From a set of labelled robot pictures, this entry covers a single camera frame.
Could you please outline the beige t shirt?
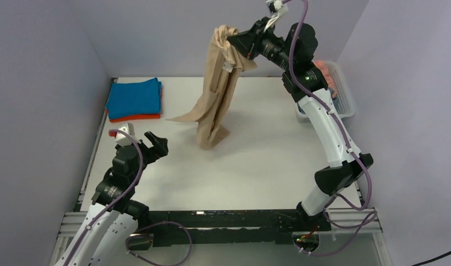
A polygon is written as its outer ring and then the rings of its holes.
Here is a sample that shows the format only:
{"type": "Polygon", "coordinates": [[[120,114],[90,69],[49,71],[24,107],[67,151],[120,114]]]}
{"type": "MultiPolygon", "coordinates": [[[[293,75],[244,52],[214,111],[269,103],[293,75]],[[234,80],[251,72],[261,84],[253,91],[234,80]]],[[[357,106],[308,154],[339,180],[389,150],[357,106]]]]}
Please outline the beige t shirt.
{"type": "Polygon", "coordinates": [[[240,74],[255,69],[254,60],[246,59],[227,40],[239,30],[221,25],[214,30],[206,55],[202,94],[194,107],[184,115],[170,119],[174,122],[197,122],[196,142],[201,149],[210,150],[229,135],[222,126],[240,74]]]}

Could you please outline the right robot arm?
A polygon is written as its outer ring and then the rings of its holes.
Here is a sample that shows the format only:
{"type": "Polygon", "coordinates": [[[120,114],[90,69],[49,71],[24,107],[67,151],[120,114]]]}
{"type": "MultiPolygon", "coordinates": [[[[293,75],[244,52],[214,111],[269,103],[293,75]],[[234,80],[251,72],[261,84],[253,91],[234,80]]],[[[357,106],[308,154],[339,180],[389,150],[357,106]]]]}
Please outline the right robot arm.
{"type": "Polygon", "coordinates": [[[283,70],[282,82],[296,105],[307,115],[325,151],[328,166],[314,175],[311,192],[298,205],[296,224],[309,230],[317,217],[340,192],[362,175],[369,178],[373,165],[371,154],[364,154],[350,138],[322,72],[313,62],[318,46],[316,32],[307,23],[295,23],[286,38],[274,34],[265,26],[268,17],[256,21],[246,31],[227,38],[227,41],[246,59],[261,55],[283,70]]]}

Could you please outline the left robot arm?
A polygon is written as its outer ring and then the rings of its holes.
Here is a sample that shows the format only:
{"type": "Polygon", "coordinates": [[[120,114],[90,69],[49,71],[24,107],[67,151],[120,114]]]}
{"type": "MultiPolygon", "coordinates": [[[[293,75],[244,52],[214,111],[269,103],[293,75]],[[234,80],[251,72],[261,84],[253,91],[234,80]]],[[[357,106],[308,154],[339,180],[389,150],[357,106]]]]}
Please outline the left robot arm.
{"type": "Polygon", "coordinates": [[[148,206],[132,200],[147,165],[166,156],[168,140],[148,131],[148,147],[129,126],[110,130],[116,154],[97,185],[87,214],[57,265],[102,265],[123,239],[148,228],[148,206]]]}

